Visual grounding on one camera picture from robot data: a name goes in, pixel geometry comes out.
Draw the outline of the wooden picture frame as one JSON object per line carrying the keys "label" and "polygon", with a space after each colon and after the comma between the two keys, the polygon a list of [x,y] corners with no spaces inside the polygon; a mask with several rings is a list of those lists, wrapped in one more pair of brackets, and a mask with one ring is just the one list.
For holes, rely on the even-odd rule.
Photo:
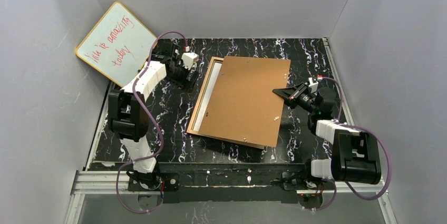
{"label": "wooden picture frame", "polygon": [[[230,62],[227,63],[227,68],[233,73],[236,68],[237,62],[254,62],[256,69],[266,69],[267,63],[275,63],[277,59],[268,59],[268,58],[254,58],[254,57],[228,57]],[[202,87],[199,92],[199,96],[196,101],[195,108],[193,110],[187,132],[190,134],[200,135],[203,134],[199,132],[200,126],[202,124],[203,119],[207,114],[207,107],[209,101],[211,100],[212,92],[214,90],[215,84],[217,82],[218,77],[221,74],[221,66],[224,62],[223,58],[220,57],[212,57],[209,63],[209,67],[205,74],[205,79],[203,81]],[[242,113],[241,118],[238,119],[238,122],[241,122],[242,119],[255,119],[258,115],[261,114],[260,108],[262,101],[266,100],[262,95],[265,93],[264,89],[256,89],[260,86],[260,80],[255,79],[250,76],[243,77],[243,83],[248,83],[249,80],[253,80],[253,84],[246,89],[242,87],[241,83],[237,83],[236,87],[230,89],[236,91],[236,94],[230,94],[229,97],[234,102],[231,104],[230,101],[224,101],[224,105],[230,105],[231,108],[237,109]],[[231,143],[237,143],[246,145],[253,148],[263,149],[264,147],[274,147],[276,142],[271,139],[271,134],[264,134],[265,122],[260,123],[260,133],[256,133],[256,126],[249,127],[249,135],[254,135],[259,137],[259,139],[251,139],[251,138],[243,138],[240,140],[237,139],[225,139],[220,138],[218,136],[211,136],[211,138],[227,141]]]}

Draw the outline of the landscape photo print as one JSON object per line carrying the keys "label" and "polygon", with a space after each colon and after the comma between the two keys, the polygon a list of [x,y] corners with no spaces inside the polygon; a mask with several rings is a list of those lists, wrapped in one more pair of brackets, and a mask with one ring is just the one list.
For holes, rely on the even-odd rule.
{"label": "landscape photo print", "polygon": [[222,63],[223,60],[219,60],[213,57],[213,60],[208,67],[193,114],[191,116],[191,121],[188,126],[189,133],[199,135],[199,129],[205,117],[206,109],[209,104]]}

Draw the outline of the brown backing board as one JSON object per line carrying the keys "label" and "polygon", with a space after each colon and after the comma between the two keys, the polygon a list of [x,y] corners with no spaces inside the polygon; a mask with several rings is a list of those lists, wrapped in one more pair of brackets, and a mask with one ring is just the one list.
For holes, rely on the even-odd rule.
{"label": "brown backing board", "polygon": [[275,147],[291,61],[226,56],[198,132],[237,143]]}

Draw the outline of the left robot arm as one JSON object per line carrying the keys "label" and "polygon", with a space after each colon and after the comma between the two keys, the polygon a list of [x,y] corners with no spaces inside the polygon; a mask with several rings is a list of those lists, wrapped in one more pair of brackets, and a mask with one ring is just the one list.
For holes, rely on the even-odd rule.
{"label": "left robot arm", "polygon": [[193,65],[198,60],[198,54],[188,46],[180,53],[177,45],[159,42],[152,50],[151,61],[144,63],[134,79],[109,93],[108,127],[127,150],[135,173],[151,173],[157,162],[147,140],[149,124],[156,125],[147,113],[147,99],[164,79],[188,90],[197,80]]}

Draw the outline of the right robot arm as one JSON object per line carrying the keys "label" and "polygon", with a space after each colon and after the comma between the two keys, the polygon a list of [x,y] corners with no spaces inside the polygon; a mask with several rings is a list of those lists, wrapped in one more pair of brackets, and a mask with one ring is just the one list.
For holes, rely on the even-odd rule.
{"label": "right robot arm", "polygon": [[323,179],[378,184],[382,171],[377,140],[369,133],[349,128],[332,115],[336,92],[328,87],[301,83],[293,87],[273,89],[290,108],[308,112],[308,128],[312,134],[328,141],[332,156],[324,160],[307,160],[298,177],[304,181]]}

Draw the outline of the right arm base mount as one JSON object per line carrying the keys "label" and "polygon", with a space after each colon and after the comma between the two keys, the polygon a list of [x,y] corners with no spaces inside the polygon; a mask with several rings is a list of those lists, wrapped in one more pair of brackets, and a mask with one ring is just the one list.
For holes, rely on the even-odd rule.
{"label": "right arm base mount", "polygon": [[328,180],[307,176],[301,174],[301,172],[283,172],[280,175],[279,183],[286,191],[310,190],[320,193],[322,190],[333,190],[335,188],[335,185]]}

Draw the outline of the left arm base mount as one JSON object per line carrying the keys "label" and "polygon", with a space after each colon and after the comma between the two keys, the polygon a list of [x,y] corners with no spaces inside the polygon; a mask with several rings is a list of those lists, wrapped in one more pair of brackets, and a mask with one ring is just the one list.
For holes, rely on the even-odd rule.
{"label": "left arm base mount", "polygon": [[179,176],[175,173],[139,173],[127,171],[129,191],[177,191]]}

